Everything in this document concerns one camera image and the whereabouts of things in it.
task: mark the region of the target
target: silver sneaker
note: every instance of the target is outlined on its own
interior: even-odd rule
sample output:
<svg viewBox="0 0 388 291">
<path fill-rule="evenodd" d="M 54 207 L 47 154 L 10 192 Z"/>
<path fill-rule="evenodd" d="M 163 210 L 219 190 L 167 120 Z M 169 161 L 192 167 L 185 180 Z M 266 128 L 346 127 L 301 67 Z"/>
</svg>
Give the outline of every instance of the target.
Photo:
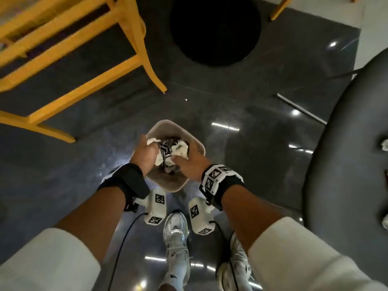
<svg viewBox="0 0 388 291">
<path fill-rule="evenodd" d="M 189 224 L 181 212 L 171 213 L 164 224 L 163 240 L 167 247 L 167 264 L 170 268 L 177 263 L 178 259 L 186 260 L 186 274 L 183 279 L 183 286 L 187 284 L 190 277 L 190 256 L 187 249 L 187 238 L 189 236 Z"/>
<path fill-rule="evenodd" d="M 252 273 L 251 266 L 248 262 L 248 256 L 241 246 L 236 233 L 233 233 L 230 240 L 230 250 L 230 262 L 232 263 L 235 275 L 242 274 L 246 279 L 246 282 L 248 282 Z M 236 286 L 234 280 L 235 278 L 232 269 L 230 268 L 230 263 L 224 262 L 221 264 L 217 270 L 217 281 L 220 291 L 235 291 Z"/>
</svg>

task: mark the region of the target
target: foot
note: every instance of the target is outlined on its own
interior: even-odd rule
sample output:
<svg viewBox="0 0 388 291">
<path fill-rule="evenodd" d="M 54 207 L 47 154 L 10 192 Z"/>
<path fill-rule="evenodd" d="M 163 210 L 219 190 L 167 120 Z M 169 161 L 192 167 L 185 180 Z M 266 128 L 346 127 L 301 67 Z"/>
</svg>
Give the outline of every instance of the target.
<svg viewBox="0 0 388 291">
<path fill-rule="evenodd" d="M 181 212 L 171 213 L 164 224 L 163 239 L 167 247 L 168 273 L 172 279 L 182 279 L 183 286 L 190 277 L 190 256 L 187 249 L 189 225 Z"/>
<path fill-rule="evenodd" d="M 230 240 L 230 250 L 230 262 L 233 266 L 234 276 L 229 262 L 221 264 L 217 270 L 218 288 L 220 291 L 235 291 L 237 290 L 236 279 L 239 290 L 245 290 L 244 286 L 251 289 L 248 283 L 252 272 L 251 266 L 240 241 L 237 239 L 236 233 L 233 233 Z"/>
</svg>

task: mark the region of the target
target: chair rung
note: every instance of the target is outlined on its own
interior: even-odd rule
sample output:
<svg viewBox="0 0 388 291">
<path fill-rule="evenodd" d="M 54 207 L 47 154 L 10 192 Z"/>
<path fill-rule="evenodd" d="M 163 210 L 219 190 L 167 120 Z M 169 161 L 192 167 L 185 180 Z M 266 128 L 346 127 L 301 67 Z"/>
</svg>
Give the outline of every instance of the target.
<svg viewBox="0 0 388 291">
<path fill-rule="evenodd" d="M 93 92 L 101 89 L 102 87 L 110 84 L 123 75 L 131 72 L 135 68 L 142 65 L 141 59 L 138 55 L 135 55 L 124 62 L 116 65 L 108 71 L 100 74 L 98 77 L 84 83 L 82 86 L 74 89 L 73 91 L 63 95 L 62 97 L 54 100 L 53 102 L 43 106 L 41 109 L 31 113 L 28 118 L 28 123 L 39 124 L 46 119 L 54 116 L 58 112 L 66 109 L 81 99 L 89 96 Z"/>
<path fill-rule="evenodd" d="M 9 46 L 0 52 L 0 67 L 11 62 L 19 55 L 28 52 L 36 47 L 36 45 L 42 43 L 57 32 L 97 9 L 104 4 L 105 1 L 106 0 L 83 0 L 48 23 L 29 33 L 15 42 L 12 46 Z"/>
<path fill-rule="evenodd" d="M 46 11 L 52 9 L 56 5 L 64 2 L 65 0 L 40 0 L 33 4 L 31 7 L 18 14 L 6 24 L 0 27 L 0 39 L 5 38 L 9 34 L 22 28 L 31 20 L 34 20 L 41 16 Z"/>
<path fill-rule="evenodd" d="M 118 21 L 118 10 L 111 10 L 98 19 L 92 21 L 79 31 L 73 33 L 58 44 L 52 46 L 41 55 L 27 62 L 0 80 L 0 92 L 17 86 L 27 78 L 33 76 L 43 68 L 56 62 L 66 54 L 94 38 L 99 33 L 110 28 Z"/>
</svg>

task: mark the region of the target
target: wooden chair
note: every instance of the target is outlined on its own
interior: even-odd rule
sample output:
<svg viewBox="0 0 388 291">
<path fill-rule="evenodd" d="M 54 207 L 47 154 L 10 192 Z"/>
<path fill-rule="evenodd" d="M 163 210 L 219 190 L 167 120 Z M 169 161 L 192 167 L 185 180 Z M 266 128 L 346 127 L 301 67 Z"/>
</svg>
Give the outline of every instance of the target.
<svg viewBox="0 0 388 291">
<path fill-rule="evenodd" d="M 36 4 L 32 5 L 0 27 L 0 40 L 7 40 L 9 36 L 12 36 L 12 33 L 23 27 L 31 19 L 36 19 L 38 16 L 47 12 L 50 8 L 64 1 L 66 0 L 38 1 Z M 146 73 L 153 83 L 162 92 L 167 91 L 167 88 L 156 76 L 151 67 L 151 63 L 149 62 L 144 44 L 146 27 L 139 16 L 136 0 L 82 0 L 23 38 L 14 43 L 9 43 L 9 46 L 0 52 L 0 67 L 11 62 L 18 56 L 24 55 L 28 50 L 36 47 L 41 42 L 52 37 L 54 34 L 105 3 L 108 4 L 110 9 L 108 13 L 92 21 L 90 24 L 81 28 L 36 58 L 28 61 L 23 66 L 0 79 L 0 92 L 10 90 L 18 84 L 24 82 L 35 73 L 39 72 L 51 63 L 56 62 L 66 54 L 70 53 L 116 23 L 118 23 L 122 28 L 125 36 L 128 38 L 132 47 L 136 51 L 136 55 L 100 74 L 96 78 L 88 81 L 73 91 L 54 100 L 46 106 L 43 106 L 29 116 L 23 117 L 0 111 L 0 123 L 24 128 L 68 143 L 73 143 L 76 140 L 71 135 L 60 130 L 47 127 L 41 123 L 141 65 L 143 65 Z"/>
<path fill-rule="evenodd" d="M 273 21 L 277 19 L 277 17 L 282 13 L 282 11 L 291 3 L 292 0 L 282 0 L 280 4 L 276 7 L 276 9 L 271 13 L 270 20 Z"/>
</svg>

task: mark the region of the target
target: black round mat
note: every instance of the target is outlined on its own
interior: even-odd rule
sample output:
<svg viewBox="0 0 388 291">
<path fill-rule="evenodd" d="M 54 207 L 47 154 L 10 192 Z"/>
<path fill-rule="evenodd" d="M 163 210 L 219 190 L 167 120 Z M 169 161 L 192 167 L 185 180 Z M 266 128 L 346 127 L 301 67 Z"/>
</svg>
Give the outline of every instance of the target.
<svg viewBox="0 0 388 291">
<path fill-rule="evenodd" d="M 255 48 L 261 22 L 252 0 L 175 0 L 170 28 L 186 56 L 202 64 L 226 66 Z"/>
</svg>

